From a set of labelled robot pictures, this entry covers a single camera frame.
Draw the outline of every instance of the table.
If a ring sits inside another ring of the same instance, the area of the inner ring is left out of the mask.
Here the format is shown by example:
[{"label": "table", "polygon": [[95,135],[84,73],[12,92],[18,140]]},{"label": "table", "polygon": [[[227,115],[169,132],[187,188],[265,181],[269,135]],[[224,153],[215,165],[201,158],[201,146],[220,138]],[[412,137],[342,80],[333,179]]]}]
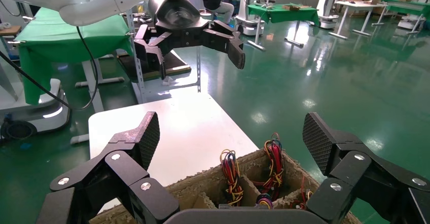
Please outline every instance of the table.
[{"label": "table", "polygon": [[[21,42],[19,44],[21,67],[49,90],[51,63],[86,61],[85,63],[89,65],[90,56],[79,38],[76,27],[66,24],[57,11],[41,8],[35,17],[16,37],[16,40]],[[129,30],[122,16],[114,15],[95,24],[80,27],[80,30],[94,58],[102,57],[118,48],[132,54],[127,35]],[[37,105],[43,92],[26,78],[23,78],[23,83],[25,101]]]},{"label": "table", "polygon": [[345,21],[345,17],[346,17],[346,14],[348,13],[349,9],[356,10],[356,11],[360,11],[360,10],[367,10],[367,11],[369,11],[367,13],[366,19],[365,19],[365,21],[363,23],[362,29],[361,30],[352,30],[352,31],[355,32],[355,33],[358,33],[358,34],[370,36],[369,33],[365,32],[365,29],[366,29],[367,22],[369,22],[370,16],[372,15],[372,10],[373,10],[373,8],[384,7],[385,6],[385,5],[382,5],[382,4],[377,4],[377,5],[370,5],[370,4],[364,4],[364,3],[351,4],[350,2],[347,2],[347,1],[338,1],[336,3],[339,4],[339,5],[346,6],[346,9],[345,9],[345,12],[343,13],[343,17],[342,17],[342,20],[340,21],[340,25],[339,25],[339,28],[337,30],[337,33],[329,32],[329,34],[333,35],[333,36],[336,36],[338,38],[345,39],[345,40],[348,39],[348,38],[346,36],[341,35],[340,31],[342,30],[343,22]]},{"label": "table", "polygon": [[0,30],[0,40],[2,40],[3,46],[5,46],[6,52],[9,53],[8,45],[5,42],[4,36],[13,36],[16,37],[16,35],[21,31],[20,25],[12,25],[10,28]]},{"label": "table", "polygon": [[[303,44],[295,41],[297,31],[299,30],[300,21],[305,21],[305,20],[312,21],[313,23],[315,23],[316,26],[319,26],[317,9],[309,7],[309,8],[301,8],[300,10],[297,10],[297,11],[291,11],[291,10],[284,9],[282,6],[284,5],[273,5],[272,9],[266,9],[258,5],[248,5],[248,12],[250,15],[257,15],[259,17],[257,21],[258,23],[257,31],[260,30],[261,20],[266,21],[266,23],[269,23],[269,21],[271,21],[272,23],[278,23],[278,22],[284,22],[284,21],[297,20],[296,33],[294,34],[294,38],[292,40],[288,38],[284,38],[284,39],[292,45],[303,47]],[[259,38],[259,33],[257,32],[255,41],[254,42],[248,41],[248,43],[262,51],[265,51],[266,49],[263,46],[258,45],[258,38]]]},{"label": "table", "polygon": [[379,16],[378,23],[373,23],[372,25],[384,24],[384,23],[381,23],[381,20],[382,20],[382,17],[384,17],[384,13],[386,10],[419,16],[412,31],[408,32],[408,34],[418,33],[416,31],[416,28],[419,24],[419,21],[422,18],[426,18],[427,20],[430,19],[430,4],[418,3],[418,2],[405,2],[400,0],[382,0],[382,1],[386,2],[386,7],[382,11],[381,16]]},{"label": "table", "polygon": [[[237,157],[258,150],[210,95],[193,93],[94,114],[88,120],[90,157],[115,133],[137,127],[148,111],[157,112],[161,133],[148,172],[163,186],[219,165],[226,148]],[[112,200],[101,211],[117,204]]]}]

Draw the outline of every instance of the jeans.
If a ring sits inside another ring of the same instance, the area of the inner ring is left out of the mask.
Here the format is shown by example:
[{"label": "jeans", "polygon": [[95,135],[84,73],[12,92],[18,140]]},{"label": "jeans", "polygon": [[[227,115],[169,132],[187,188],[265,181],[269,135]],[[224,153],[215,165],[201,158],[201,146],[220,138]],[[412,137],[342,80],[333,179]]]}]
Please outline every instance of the jeans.
[{"label": "jeans", "polygon": [[229,3],[221,2],[220,6],[216,10],[211,10],[212,12],[223,13],[224,23],[228,24],[230,22],[231,16],[233,15],[234,6]]}]

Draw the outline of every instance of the stool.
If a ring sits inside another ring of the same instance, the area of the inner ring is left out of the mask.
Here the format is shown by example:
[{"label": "stool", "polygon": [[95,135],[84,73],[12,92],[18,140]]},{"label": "stool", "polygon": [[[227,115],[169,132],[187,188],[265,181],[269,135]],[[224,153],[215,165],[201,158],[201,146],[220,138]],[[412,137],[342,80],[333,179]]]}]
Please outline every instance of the stool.
[{"label": "stool", "polygon": [[204,9],[203,12],[200,12],[200,16],[202,17],[209,17],[210,16],[210,20],[214,21],[215,20],[215,16],[216,15],[224,15],[225,13],[219,13],[219,12],[213,12],[207,9]]}]

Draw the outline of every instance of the white tabletop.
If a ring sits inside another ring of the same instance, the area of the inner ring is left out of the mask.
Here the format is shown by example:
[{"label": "white tabletop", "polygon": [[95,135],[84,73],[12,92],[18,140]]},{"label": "white tabletop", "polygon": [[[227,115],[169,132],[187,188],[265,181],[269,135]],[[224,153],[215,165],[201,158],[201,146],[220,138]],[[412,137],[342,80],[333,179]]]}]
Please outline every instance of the white tabletop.
[{"label": "white tabletop", "polygon": [[336,3],[339,4],[339,5],[350,6],[350,7],[353,7],[354,9],[365,9],[365,10],[368,10],[370,8],[376,8],[376,7],[384,7],[384,6],[386,6],[384,4],[375,4],[375,5],[370,5],[370,4],[365,4],[365,3],[351,4],[348,1],[337,1]]},{"label": "white tabletop", "polygon": [[[148,173],[163,186],[219,165],[226,148],[237,157],[258,150],[210,95],[196,93],[94,114],[88,120],[90,157],[115,133],[136,128],[148,111],[157,112],[160,124],[160,142]],[[115,199],[102,210],[117,204]]]}]

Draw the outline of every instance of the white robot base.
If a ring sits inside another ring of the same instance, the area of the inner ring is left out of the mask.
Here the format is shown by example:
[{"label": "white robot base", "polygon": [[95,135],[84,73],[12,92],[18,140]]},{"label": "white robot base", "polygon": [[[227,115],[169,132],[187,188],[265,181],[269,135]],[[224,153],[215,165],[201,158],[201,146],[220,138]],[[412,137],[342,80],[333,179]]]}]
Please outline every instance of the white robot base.
[{"label": "white robot base", "polygon": [[334,29],[339,19],[337,15],[319,16],[319,27],[322,29]]},{"label": "white robot base", "polygon": [[[60,80],[51,80],[52,94],[67,102],[64,91],[60,87]],[[58,129],[69,121],[70,110],[47,94],[40,97],[38,105],[25,103],[22,93],[13,104],[1,103],[0,115],[9,115],[11,122],[5,123],[0,119],[4,137],[27,138],[37,132]]]},{"label": "white robot base", "polygon": [[[240,25],[242,26],[243,35],[255,36],[257,34],[258,20],[245,20],[240,17],[235,17],[235,21],[236,21],[235,27]],[[264,22],[264,20],[260,22],[260,31],[259,31],[260,35],[263,34],[265,24],[266,23]]]}]

